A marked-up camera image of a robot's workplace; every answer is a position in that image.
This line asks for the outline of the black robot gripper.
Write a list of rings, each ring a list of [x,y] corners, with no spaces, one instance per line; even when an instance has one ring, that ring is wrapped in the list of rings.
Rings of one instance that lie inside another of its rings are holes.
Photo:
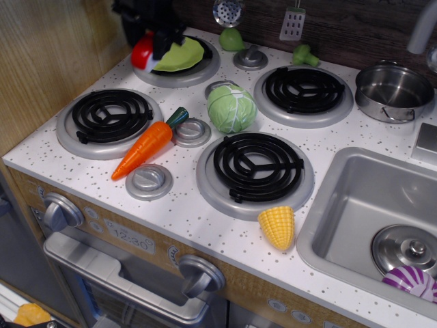
[[[183,43],[186,26],[173,10],[173,1],[115,0],[112,10],[121,16],[129,45],[134,46],[146,31],[154,32],[154,60],[161,60],[173,42]]]

